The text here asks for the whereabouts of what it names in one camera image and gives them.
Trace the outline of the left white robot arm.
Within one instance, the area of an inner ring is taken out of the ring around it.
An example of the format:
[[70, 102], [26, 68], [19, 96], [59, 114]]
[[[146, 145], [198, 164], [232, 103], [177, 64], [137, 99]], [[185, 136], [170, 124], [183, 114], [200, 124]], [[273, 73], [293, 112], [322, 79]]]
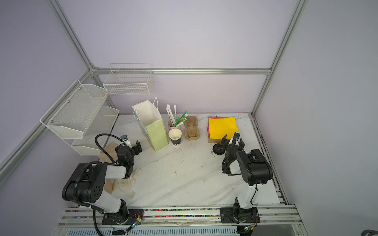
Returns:
[[117, 157], [113, 158], [94, 138], [96, 146], [103, 152], [110, 162], [92, 161], [80, 163], [65, 184], [62, 198], [79, 206], [89, 207], [93, 213], [102, 213], [102, 225], [131, 225], [135, 227], [141, 223], [144, 211], [142, 209], [128, 209], [125, 200], [112, 196], [105, 190], [106, 181], [120, 181], [120, 188], [133, 195], [131, 187], [141, 174], [141, 169], [134, 169], [135, 156], [142, 153], [139, 141], [131, 145], [127, 135], [118, 138], [120, 144], [114, 150]]

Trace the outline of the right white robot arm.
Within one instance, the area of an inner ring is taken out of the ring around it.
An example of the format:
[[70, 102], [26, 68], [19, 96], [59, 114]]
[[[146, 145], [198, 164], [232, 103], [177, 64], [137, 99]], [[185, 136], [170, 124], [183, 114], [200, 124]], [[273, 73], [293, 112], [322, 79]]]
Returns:
[[273, 171], [259, 149], [246, 152], [244, 146], [238, 132], [231, 139], [224, 136], [213, 146], [214, 153], [224, 155], [222, 173], [230, 177], [241, 176], [248, 185], [246, 192], [235, 197], [232, 207], [220, 208], [220, 218], [222, 223], [252, 223], [256, 226], [260, 222], [256, 199], [262, 187], [273, 178]]

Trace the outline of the paper coffee cup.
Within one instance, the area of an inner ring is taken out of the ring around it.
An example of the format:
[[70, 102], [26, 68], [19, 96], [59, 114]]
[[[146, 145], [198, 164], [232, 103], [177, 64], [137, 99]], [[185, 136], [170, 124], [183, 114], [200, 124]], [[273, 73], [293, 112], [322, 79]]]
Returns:
[[181, 143], [182, 131], [180, 129], [174, 128], [169, 131], [168, 136], [173, 145], [178, 146]]

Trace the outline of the black cup lid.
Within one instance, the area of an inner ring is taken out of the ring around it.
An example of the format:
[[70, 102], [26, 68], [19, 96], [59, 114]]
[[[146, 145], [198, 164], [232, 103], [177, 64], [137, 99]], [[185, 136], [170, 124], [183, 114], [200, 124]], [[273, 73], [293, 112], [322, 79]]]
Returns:
[[222, 144], [214, 144], [212, 150], [216, 155], [223, 155], [226, 152], [226, 147], [224, 147]]

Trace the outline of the painted paper gift bag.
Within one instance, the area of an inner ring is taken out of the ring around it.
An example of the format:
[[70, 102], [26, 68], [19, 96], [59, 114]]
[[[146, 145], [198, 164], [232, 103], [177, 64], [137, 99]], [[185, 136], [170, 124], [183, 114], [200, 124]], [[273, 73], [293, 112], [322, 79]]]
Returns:
[[154, 151], [168, 145], [164, 121], [158, 108], [157, 96], [155, 96], [153, 102], [146, 100], [132, 106], [133, 115]]

